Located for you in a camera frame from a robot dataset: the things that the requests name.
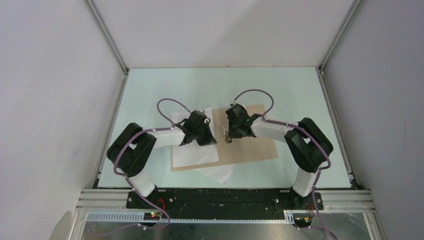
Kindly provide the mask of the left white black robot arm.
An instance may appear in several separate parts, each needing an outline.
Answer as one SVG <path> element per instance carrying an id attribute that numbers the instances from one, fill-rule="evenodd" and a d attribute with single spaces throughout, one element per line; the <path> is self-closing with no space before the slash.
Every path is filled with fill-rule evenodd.
<path id="1" fill-rule="evenodd" d="M 157 186 L 149 179 L 145 166 L 154 149 L 168 146 L 185 146 L 193 142 L 200 147 L 217 143 L 211 128 L 211 119 L 194 110 L 189 117 L 171 127 L 144 129 L 137 123 L 129 123 L 106 152 L 113 163 L 116 175 L 124 177 L 138 201 L 145 208 L 153 208 L 158 202 Z"/>

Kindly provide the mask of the silver metal folder clip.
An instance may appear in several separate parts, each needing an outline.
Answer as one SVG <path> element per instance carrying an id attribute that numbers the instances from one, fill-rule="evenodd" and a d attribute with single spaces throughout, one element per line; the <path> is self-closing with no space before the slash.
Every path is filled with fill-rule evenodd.
<path id="1" fill-rule="evenodd" d="M 223 128 L 223 135 L 224 135 L 225 143 L 226 144 L 232 143 L 232 138 L 230 137 L 230 134 L 229 134 L 229 126 L 223 125 L 222 128 Z"/>

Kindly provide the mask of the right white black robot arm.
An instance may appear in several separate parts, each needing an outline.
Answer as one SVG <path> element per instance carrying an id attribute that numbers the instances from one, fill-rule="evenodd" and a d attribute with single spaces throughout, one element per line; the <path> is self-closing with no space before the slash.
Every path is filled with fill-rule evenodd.
<path id="1" fill-rule="evenodd" d="M 266 119 L 255 113 L 249 115 L 247 109 L 238 103 L 226 111 L 231 139 L 259 137 L 287 144 L 298 166 L 294 184 L 291 187 L 291 204 L 304 209 L 311 202 L 310 194 L 316 189 L 322 170 L 332 166 L 330 154 L 334 146 L 308 117 L 296 123 Z"/>

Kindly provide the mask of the tan cardboard folder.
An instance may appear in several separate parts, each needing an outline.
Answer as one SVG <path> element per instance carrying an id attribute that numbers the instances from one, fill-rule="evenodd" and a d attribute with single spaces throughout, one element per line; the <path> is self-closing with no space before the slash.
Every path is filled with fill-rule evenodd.
<path id="1" fill-rule="evenodd" d="M 277 159 L 279 157 L 275 141 L 263 137 L 246 137 L 233 139 L 232 143 L 226 143 L 223 126 L 228 125 L 225 108 L 212 109 L 213 126 L 218 161 L 204 163 L 195 167 L 207 168 L 222 165 L 242 164 L 264 160 Z"/>

